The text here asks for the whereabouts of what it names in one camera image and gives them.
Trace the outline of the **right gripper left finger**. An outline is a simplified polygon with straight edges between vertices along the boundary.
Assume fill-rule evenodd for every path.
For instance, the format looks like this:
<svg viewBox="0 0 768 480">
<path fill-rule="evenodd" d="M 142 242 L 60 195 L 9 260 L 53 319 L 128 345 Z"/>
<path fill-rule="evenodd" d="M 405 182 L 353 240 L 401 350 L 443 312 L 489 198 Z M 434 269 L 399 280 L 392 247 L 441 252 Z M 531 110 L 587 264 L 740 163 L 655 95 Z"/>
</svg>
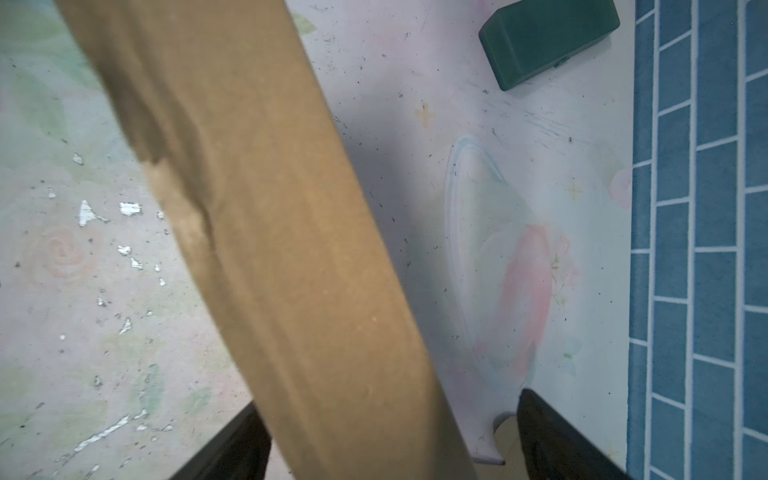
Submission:
<svg viewBox="0 0 768 480">
<path fill-rule="evenodd" d="M 248 403 L 171 480 L 263 480 L 272 447 L 258 410 Z"/>
</svg>

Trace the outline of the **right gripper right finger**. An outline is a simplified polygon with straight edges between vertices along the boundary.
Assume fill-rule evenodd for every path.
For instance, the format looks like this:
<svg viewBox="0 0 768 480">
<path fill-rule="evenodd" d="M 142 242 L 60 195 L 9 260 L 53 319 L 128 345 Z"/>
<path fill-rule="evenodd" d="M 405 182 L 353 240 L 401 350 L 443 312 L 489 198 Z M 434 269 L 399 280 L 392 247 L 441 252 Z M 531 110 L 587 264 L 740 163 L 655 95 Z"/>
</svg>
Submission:
<svg viewBox="0 0 768 480">
<path fill-rule="evenodd" d="M 530 479 L 630 479 L 532 389 L 521 392 L 517 422 Z"/>
</svg>

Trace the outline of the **cardboard box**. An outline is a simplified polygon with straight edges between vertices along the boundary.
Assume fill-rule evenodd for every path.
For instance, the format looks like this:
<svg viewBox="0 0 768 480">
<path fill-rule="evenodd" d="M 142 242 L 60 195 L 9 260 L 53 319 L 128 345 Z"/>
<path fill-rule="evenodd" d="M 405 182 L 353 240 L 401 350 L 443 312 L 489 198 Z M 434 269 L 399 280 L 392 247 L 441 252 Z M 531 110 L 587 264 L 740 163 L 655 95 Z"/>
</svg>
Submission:
<svg viewBox="0 0 768 480">
<path fill-rule="evenodd" d="M 282 1 L 62 1 L 299 479 L 471 479 Z"/>
</svg>

